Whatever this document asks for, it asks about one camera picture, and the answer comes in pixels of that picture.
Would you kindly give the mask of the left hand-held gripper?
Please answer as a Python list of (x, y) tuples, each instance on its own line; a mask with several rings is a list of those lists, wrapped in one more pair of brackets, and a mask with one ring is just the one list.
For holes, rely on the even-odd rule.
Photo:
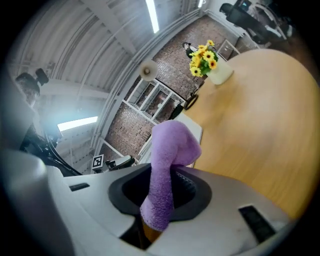
[(97, 155), (93, 157), (91, 170), (93, 173), (108, 172), (116, 166), (116, 159), (104, 160), (104, 155)]

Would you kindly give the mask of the purple cloth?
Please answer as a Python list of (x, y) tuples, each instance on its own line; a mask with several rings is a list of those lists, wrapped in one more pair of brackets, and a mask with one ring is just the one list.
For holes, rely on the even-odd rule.
[(164, 231), (174, 210), (171, 167), (188, 166), (202, 153), (199, 142), (178, 120), (167, 120), (152, 129), (149, 190), (140, 206), (144, 223)]

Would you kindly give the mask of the yellow sunflower bouquet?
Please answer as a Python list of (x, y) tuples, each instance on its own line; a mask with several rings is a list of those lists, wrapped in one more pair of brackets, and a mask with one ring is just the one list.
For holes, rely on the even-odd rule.
[(219, 57), (215, 43), (210, 39), (206, 44), (199, 45), (197, 50), (191, 50), (188, 56), (190, 57), (189, 70), (194, 77), (202, 78), (218, 67)]

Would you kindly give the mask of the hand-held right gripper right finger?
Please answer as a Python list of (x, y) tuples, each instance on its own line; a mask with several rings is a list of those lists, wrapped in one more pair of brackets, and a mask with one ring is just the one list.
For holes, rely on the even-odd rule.
[[(271, 200), (239, 180), (189, 167), (180, 170), (205, 181), (211, 200), (194, 219), (171, 222), (149, 247), (153, 256), (267, 256), (295, 226)], [(259, 242), (242, 213), (263, 217), (274, 235)]]

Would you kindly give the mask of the cream vase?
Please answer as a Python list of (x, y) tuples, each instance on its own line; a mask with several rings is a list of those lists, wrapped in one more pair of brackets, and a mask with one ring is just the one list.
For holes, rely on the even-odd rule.
[(226, 82), (234, 73), (233, 68), (227, 61), (219, 59), (215, 69), (207, 73), (209, 80), (215, 85), (221, 85)]

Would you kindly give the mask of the white shelf unit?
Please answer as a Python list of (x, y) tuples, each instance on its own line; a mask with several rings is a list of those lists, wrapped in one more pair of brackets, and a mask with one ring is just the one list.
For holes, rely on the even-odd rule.
[(157, 125), (169, 120), (175, 108), (184, 105), (185, 99), (158, 79), (146, 81), (138, 78), (122, 102)]

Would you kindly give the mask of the black office chair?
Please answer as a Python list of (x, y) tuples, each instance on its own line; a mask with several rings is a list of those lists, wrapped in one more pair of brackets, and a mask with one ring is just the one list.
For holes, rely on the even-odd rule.
[(219, 12), (237, 28), (243, 29), (258, 45), (286, 41), (294, 34), (293, 26), (277, 13), (273, 3), (262, 0), (237, 0), (223, 3)]

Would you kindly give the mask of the grey tray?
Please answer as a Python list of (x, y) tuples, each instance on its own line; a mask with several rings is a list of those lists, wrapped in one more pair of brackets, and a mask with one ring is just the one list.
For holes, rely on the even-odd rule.
[[(184, 113), (180, 113), (174, 120), (183, 123), (193, 134), (197, 142), (200, 144), (203, 134), (202, 127), (194, 122), (190, 117)], [(152, 151), (152, 136), (146, 141), (138, 153), (140, 159), (137, 161), (138, 164), (146, 164), (151, 162), (151, 151)]]

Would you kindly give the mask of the ceiling light strip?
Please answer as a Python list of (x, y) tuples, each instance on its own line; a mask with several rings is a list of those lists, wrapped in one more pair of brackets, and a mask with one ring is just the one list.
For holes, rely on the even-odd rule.
[(145, 0), (145, 2), (147, 5), (153, 33), (156, 34), (160, 29), (158, 24), (155, 2), (154, 0)]
[(82, 118), (82, 119), (77, 119), (77, 120), (72, 120), (72, 121), (68, 121), (68, 122), (59, 123), (57, 125), (57, 127), (58, 127), (60, 132), (63, 132), (63, 131), (70, 130), (70, 129), (73, 129), (73, 128), (77, 128), (77, 127), (80, 127), (80, 126), (94, 124), (94, 123), (97, 122), (97, 120), (98, 120), (97, 116), (87, 117), (87, 118)]

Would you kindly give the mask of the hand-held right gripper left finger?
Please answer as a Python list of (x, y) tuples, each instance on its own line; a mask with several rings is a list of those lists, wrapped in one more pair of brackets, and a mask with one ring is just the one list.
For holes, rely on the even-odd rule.
[(108, 195), (113, 181), (148, 167), (136, 165), (118, 171), (64, 177), (47, 166), (48, 188), (61, 232), (47, 232), (54, 256), (153, 256), (120, 237), (134, 224), (135, 218), (116, 209)]

